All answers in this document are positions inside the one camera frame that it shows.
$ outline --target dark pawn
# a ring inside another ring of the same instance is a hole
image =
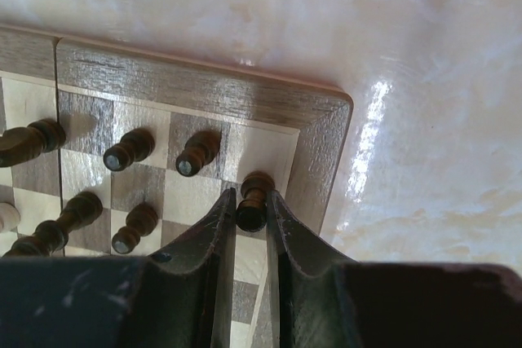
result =
[[[105,152],[105,167],[111,171],[122,171],[134,162],[147,158],[153,150],[154,138],[148,131],[142,128],[132,130],[122,136],[120,143]]]
[[[213,130],[195,133],[185,144],[185,149],[176,159],[176,169],[184,177],[199,173],[203,166],[211,163],[218,155],[221,135]]]
[[[146,204],[134,207],[127,218],[125,226],[113,237],[113,249],[119,254],[128,254],[138,245],[142,236],[148,236],[157,225],[157,214]]]
[[[40,120],[6,130],[0,137],[0,167],[11,167],[38,158],[65,143],[65,131],[56,121]]]
[[[267,193],[276,185],[268,174],[255,171],[241,185],[243,201],[237,207],[237,226],[243,231],[257,232],[267,224]]]
[[[34,234],[19,238],[4,256],[50,256],[69,242],[69,233],[93,223],[103,206],[96,195],[80,192],[73,197],[56,220],[37,225]]]

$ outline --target marble surface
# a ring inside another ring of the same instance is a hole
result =
[[[0,0],[0,23],[338,85],[323,238],[522,272],[522,0]]]

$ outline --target screw hole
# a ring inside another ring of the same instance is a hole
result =
[[[168,253],[155,253],[150,256],[155,262],[163,263],[169,262],[172,259],[172,256]]]

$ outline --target white chess piece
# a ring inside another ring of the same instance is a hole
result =
[[[18,209],[8,203],[0,203],[0,232],[10,231],[20,223]]]

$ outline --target dark square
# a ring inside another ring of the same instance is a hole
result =
[[[60,197],[58,151],[11,167],[13,187]]]
[[[2,79],[0,78],[0,134],[6,130],[6,107],[3,102]]]
[[[232,288],[232,321],[250,324],[259,286],[234,280]]]
[[[69,246],[110,253],[111,250],[111,211],[104,209],[102,214],[89,226],[69,234]]]
[[[111,175],[111,208],[130,212],[137,205],[147,203],[161,218],[164,191],[165,169],[134,163]]]
[[[251,348],[264,348],[272,346],[272,315],[270,313],[269,281],[264,285],[261,306],[259,307],[258,320],[255,325],[254,338]]]
[[[64,148],[103,156],[113,145],[113,101],[60,91],[59,108]]]
[[[169,222],[164,219],[161,226],[161,246],[168,245],[189,228],[188,224]]]

